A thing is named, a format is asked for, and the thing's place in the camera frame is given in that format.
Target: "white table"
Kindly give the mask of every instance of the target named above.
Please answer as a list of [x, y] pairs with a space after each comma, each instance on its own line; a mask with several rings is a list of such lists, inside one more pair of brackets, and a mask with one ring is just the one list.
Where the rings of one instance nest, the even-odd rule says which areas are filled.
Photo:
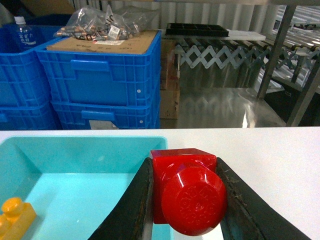
[[[164, 136], [169, 149], [215, 154], [274, 210], [309, 238], [320, 239], [320, 127], [0, 131], [0, 143], [12, 136], [110, 135]], [[219, 229], [212, 234], [222, 239]]]

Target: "crate handle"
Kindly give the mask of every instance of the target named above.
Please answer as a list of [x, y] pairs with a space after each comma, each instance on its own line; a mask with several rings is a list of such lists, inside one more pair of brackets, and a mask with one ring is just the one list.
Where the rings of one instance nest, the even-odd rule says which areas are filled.
[[0, 114], [0, 123], [7, 123], [9, 122], [7, 116], [4, 113]]
[[110, 72], [109, 62], [107, 61], [85, 61], [71, 60], [73, 70], [94, 71], [94, 72]]
[[100, 112], [100, 111], [81, 111], [83, 119], [98, 120], [98, 121], [115, 121], [116, 117], [113, 112]]

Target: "bottle cap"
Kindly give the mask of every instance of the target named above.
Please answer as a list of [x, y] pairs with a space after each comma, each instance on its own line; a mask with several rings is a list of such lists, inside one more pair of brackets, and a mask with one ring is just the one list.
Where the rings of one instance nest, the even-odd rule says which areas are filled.
[[214, 172], [205, 167], [188, 167], [166, 183], [161, 206], [172, 228], [185, 235], [198, 236], [223, 219], [227, 191]]
[[16, 24], [26, 24], [25, 18], [23, 16], [15, 16], [14, 20]]

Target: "metal pole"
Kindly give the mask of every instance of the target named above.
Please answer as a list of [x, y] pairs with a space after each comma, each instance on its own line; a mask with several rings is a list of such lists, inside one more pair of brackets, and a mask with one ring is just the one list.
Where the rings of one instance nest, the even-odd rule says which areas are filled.
[[302, 69], [302, 66], [305, 64], [305, 61], [306, 61], [306, 56], [305, 55], [300, 55], [298, 57], [298, 62], [296, 63], [296, 67], [294, 69], [294, 72], [293, 72], [293, 76], [292, 76], [292, 79], [291, 79], [291, 82], [292, 83], [296, 83], [297, 79], [298, 79], [298, 76], [301, 72], [301, 69]]
[[177, 73], [176, 73], [176, 76], [177, 76], [177, 78], [179, 79], [180, 78], [180, 72], [181, 72], [181, 70], [180, 70], [180, 64], [181, 64], [181, 53], [178, 53], [178, 60], [177, 60], [177, 64], [178, 64], [178, 66], [177, 66]]
[[288, 5], [285, 8], [284, 15], [278, 30], [278, 34], [275, 38], [274, 45], [272, 47], [272, 51], [270, 54], [271, 58], [269, 59], [269, 62], [266, 66], [266, 69], [262, 78], [261, 86], [257, 95], [258, 99], [263, 99], [266, 95], [272, 74], [274, 73], [274, 70], [277, 66], [278, 59], [281, 54], [281, 49], [284, 44], [296, 7], [297, 7], [296, 5]]
[[305, 82], [304, 88], [296, 101], [292, 113], [286, 123], [287, 127], [296, 127], [299, 125], [304, 116], [318, 86], [320, 84], [320, 56], [318, 56], [308, 79]]

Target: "cardboard sheet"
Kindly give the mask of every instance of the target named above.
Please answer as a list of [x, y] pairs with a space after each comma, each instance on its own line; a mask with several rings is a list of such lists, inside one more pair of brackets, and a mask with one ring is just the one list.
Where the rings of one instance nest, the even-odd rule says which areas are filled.
[[73, 37], [59, 41], [47, 46], [47, 50], [69, 51], [69, 52], [89, 52], [89, 53], [114, 53], [114, 54], [145, 54], [157, 30], [148, 30], [140, 33], [139, 36], [125, 41], [86, 41]]

